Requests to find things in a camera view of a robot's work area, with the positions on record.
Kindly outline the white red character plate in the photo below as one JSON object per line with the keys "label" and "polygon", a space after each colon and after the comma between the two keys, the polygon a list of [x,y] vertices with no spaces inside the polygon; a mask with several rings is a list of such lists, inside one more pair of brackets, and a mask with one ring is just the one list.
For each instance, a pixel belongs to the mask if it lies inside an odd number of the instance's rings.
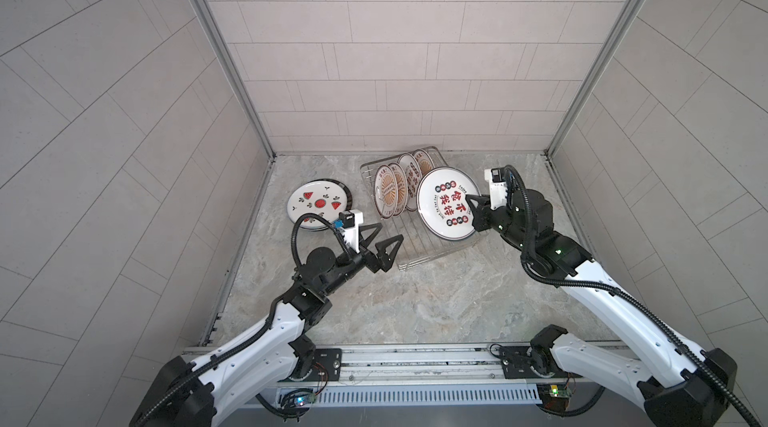
{"label": "white red character plate", "polygon": [[461,170],[437,167],[420,181],[417,211],[427,229],[447,241],[462,241],[475,233],[468,195],[477,196],[475,182]]}

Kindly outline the white watermelon plate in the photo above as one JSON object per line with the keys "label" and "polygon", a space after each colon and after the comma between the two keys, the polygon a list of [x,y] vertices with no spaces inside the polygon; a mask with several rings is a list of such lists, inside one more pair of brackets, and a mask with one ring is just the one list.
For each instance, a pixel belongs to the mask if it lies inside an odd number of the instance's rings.
{"label": "white watermelon plate", "polygon": [[317,214],[315,206],[320,207],[324,204],[323,200],[317,200],[319,197],[318,180],[310,181],[298,187],[289,196],[286,211],[292,223],[296,223],[303,214]]}

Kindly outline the dark striped rim plate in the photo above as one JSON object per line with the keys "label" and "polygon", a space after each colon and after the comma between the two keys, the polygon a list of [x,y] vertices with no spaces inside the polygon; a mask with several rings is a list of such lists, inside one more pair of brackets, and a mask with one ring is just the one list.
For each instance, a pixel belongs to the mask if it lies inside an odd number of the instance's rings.
{"label": "dark striped rim plate", "polygon": [[319,179],[319,197],[324,204],[315,206],[316,213],[333,223],[343,211],[348,211],[353,206],[351,190],[342,182],[334,179]]}

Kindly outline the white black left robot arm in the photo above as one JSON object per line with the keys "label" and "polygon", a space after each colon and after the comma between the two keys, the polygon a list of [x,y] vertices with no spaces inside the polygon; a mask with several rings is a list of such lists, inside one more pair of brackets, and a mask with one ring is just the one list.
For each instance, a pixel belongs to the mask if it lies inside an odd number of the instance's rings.
{"label": "white black left robot arm", "polygon": [[378,241],[379,223],[361,225],[352,211],[323,220],[341,248],[318,247],[299,255],[294,224],[290,251],[293,283],[270,304],[265,318],[232,341],[191,361],[177,356],[159,371],[132,426],[218,426],[270,385],[305,376],[315,345],[307,337],[330,310],[330,295],[362,269],[389,271],[403,236]]}

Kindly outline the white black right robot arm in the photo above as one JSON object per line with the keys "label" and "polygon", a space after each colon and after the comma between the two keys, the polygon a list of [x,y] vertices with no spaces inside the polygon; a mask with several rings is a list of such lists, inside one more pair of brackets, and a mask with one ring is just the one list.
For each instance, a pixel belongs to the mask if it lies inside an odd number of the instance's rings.
{"label": "white black right robot arm", "polygon": [[519,183],[495,183],[465,198],[464,221],[494,230],[519,250],[534,281],[563,289],[605,323],[635,354],[623,357],[548,326],[531,341],[536,366],[586,377],[639,406],[656,426],[713,426],[728,409],[758,420],[735,395],[737,364],[676,332],[615,282],[578,242],[553,228],[552,206]]}

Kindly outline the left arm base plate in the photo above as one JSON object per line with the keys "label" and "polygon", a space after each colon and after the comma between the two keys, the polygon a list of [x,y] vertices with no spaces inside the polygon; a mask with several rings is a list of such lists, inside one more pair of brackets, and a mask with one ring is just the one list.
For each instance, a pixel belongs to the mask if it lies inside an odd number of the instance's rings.
{"label": "left arm base plate", "polygon": [[342,350],[315,349],[299,358],[290,379],[294,382],[336,382],[340,378]]}

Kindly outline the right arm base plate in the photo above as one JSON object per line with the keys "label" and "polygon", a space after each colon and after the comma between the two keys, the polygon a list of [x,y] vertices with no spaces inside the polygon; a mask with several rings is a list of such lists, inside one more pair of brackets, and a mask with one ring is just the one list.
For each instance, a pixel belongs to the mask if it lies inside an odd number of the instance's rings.
{"label": "right arm base plate", "polygon": [[506,379],[566,379],[570,376],[552,360],[535,353],[529,345],[494,344],[489,352],[500,362]]}

